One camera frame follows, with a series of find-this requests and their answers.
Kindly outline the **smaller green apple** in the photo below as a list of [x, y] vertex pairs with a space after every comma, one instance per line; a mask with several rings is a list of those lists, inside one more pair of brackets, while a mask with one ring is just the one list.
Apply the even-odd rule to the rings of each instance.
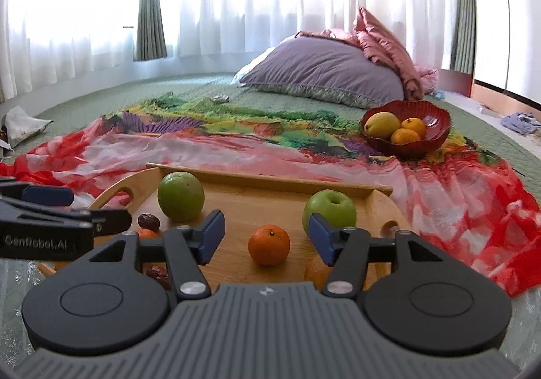
[[308, 233], [310, 216], [321, 214], [335, 228], [355, 227], [357, 211], [353, 201], [342, 192], [324, 189], [313, 194], [303, 211], [303, 228]]

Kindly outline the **dark red date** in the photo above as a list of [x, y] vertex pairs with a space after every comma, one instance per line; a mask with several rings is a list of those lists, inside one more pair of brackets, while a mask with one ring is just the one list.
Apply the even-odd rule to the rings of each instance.
[[147, 266], [146, 275], [158, 282], [166, 291], [171, 290], [171, 284], [167, 268], [160, 264]]
[[138, 216], [137, 223], [140, 229], [151, 230], [154, 233], [160, 231], [160, 220], [151, 213], [142, 213]]

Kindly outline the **large green apple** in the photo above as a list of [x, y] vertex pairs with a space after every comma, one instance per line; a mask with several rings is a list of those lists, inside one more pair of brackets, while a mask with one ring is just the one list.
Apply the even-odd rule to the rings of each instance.
[[173, 172], [161, 180], [158, 204], [163, 214], [172, 221], [196, 219], [205, 204], [205, 192], [199, 179], [188, 172]]

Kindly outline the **small orange mandarin right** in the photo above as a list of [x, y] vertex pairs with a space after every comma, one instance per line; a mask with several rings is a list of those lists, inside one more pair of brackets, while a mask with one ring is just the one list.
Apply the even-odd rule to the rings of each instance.
[[326, 280], [332, 272], [319, 255], [315, 255], [304, 269], [304, 281], [312, 282], [315, 289], [321, 291], [326, 285]]

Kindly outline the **wooden bamboo serving tray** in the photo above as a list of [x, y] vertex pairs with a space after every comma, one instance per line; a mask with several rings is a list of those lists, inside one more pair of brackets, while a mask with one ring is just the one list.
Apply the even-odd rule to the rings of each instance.
[[[304, 205], [311, 195], [332, 189], [350, 197], [357, 211], [357, 226], [374, 237], [390, 237], [397, 230], [412, 230], [402, 211], [390, 198], [389, 186], [361, 186], [345, 183], [287, 179], [275, 176], [241, 175], [194, 168], [147, 164], [147, 169], [127, 176], [102, 192], [90, 209], [99, 209], [113, 200], [111, 207], [126, 193], [126, 208], [132, 215], [131, 228], [138, 226], [138, 215], [148, 212], [161, 221], [161, 230], [178, 224], [171, 222], [157, 201], [157, 188], [167, 174], [185, 171], [202, 183], [205, 205], [200, 217], [187, 222], [195, 225], [214, 209], [221, 209], [226, 219], [226, 233], [210, 264], [201, 269], [211, 289], [221, 283], [278, 283], [303, 281], [306, 265], [316, 255], [304, 233]], [[291, 251], [285, 263], [265, 268], [249, 256], [248, 240], [254, 230], [275, 224], [286, 230]]]

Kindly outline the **white plastic bag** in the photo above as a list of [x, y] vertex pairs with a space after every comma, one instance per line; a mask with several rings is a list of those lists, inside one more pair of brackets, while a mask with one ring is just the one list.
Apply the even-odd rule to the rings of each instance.
[[1, 148], [12, 150], [21, 142], [43, 132], [51, 120], [30, 117], [20, 106], [8, 110], [1, 119]]

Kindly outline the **green quilted bedspread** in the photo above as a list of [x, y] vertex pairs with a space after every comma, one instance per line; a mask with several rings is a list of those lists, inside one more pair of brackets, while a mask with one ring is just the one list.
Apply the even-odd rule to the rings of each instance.
[[[42, 133], [18, 145], [5, 161], [10, 164], [18, 154], [49, 141], [49, 139], [75, 132], [103, 114], [123, 110], [139, 101], [157, 98], [171, 92], [185, 101], [216, 96], [227, 96], [230, 102], [253, 109], [268, 110], [328, 110], [339, 116], [354, 120], [363, 116], [361, 109], [307, 98], [295, 98], [276, 94], [259, 93], [231, 84], [230, 75], [178, 76], [172, 79], [155, 79], [125, 83], [100, 90], [81, 98], [43, 110], [40, 119], [52, 124]], [[434, 104], [446, 109], [455, 127], [469, 140], [506, 160], [523, 181], [526, 189], [536, 198], [540, 197], [540, 144], [530, 137], [521, 136], [501, 125], [492, 115], [481, 111], [481, 104], [453, 92], [443, 92]]]

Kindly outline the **colourful floral scarf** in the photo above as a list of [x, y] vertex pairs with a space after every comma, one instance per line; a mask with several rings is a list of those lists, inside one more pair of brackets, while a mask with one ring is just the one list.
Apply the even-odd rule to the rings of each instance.
[[391, 158], [368, 144], [358, 121], [330, 110], [257, 110], [210, 98], [185, 101], [170, 92], [103, 115], [98, 132], [244, 136], [294, 148], [317, 163], [359, 159], [382, 164]]

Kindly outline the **orange mandarin in bowl front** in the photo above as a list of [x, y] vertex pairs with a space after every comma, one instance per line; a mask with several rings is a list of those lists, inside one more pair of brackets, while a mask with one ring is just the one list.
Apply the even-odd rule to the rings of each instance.
[[419, 142], [421, 139], [422, 138], [416, 131], [407, 128], [399, 128], [392, 133], [390, 142], [393, 145], [405, 145], [412, 142]]

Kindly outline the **yellow pear in bowl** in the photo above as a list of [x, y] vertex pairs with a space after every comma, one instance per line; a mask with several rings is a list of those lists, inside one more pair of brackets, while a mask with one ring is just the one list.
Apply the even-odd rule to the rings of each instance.
[[373, 114], [366, 120], [364, 133], [370, 137], [386, 140], [400, 127], [401, 122], [394, 114], [382, 111]]

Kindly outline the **red glass fruit bowl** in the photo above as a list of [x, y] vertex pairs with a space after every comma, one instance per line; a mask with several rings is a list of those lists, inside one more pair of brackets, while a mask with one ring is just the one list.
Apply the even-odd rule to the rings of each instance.
[[447, 140], [451, 117], [428, 101], [391, 101], [369, 110], [359, 129], [377, 153], [418, 159], [434, 152]]

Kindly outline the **purple pillow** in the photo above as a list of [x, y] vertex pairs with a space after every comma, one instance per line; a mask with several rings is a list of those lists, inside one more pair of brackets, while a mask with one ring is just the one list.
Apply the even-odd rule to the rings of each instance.
[[258, 91], [371, 109], [405, 98], [389, 67], [355, 46], [313, 36], [289, 37], [253, 60], [237, 82]]

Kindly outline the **green curtain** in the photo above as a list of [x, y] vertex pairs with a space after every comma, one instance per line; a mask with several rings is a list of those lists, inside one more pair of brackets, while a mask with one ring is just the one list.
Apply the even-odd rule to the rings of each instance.
[[476, 49], [476, 0], [457, 0], [457, 17], [450, 67], [473, 74]]
[[136, 31], [135, 61], [167, 57], [160, 0], [138, 0]]

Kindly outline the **pink crumpled blanket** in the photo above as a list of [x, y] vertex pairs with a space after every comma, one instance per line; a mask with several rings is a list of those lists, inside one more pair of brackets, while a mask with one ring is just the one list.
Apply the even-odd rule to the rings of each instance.
[[367, 60], [388, 67], [399, 76], [406, 101], [419, 101], [437, 88], [438, 70], [416, 65], [399, 39], [364, 7], [358, 8], [352, 31], [327, 29], [295, 35], [301, 36], [335, 40], [361, 50]]

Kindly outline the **blue cloth on floor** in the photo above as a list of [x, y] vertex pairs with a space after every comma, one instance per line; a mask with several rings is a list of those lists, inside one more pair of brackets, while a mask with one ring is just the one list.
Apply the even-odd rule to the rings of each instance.
[[505, 128], [526, 136], [535, 134], [541, 128], [541, 122], [532, 113], [516, 112], [501, 119]]

